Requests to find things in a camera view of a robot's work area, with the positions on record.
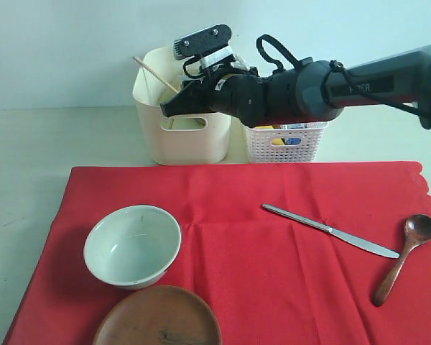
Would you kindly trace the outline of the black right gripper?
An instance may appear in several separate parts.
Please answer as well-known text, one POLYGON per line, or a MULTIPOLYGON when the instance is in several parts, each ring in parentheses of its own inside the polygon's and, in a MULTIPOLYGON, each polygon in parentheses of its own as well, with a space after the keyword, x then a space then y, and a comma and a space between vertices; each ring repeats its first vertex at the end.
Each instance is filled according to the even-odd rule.
POLYGON ((267 82, 252 74, 216 73, 202 77, 193 89, 182 89, 160 108, 167 118, 218 112, 246 126, 263 126, 269 124, 267 82))

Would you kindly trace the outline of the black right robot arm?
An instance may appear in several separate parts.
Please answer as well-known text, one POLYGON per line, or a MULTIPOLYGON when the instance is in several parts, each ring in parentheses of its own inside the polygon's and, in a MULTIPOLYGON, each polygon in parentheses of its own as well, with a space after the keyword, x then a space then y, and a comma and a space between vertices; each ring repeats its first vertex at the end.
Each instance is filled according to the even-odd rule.
POLYGON ((345 68, 337 60, 296 60, 293 67, 268 57, 277 69, 267 77, 255 67, 218 64, 184 84, 161 103, 167 118, 222 113, 249 128, 274 124, 324 122, 352 106, 385 105, 415 115, 431 129, 431 45, 345 68))

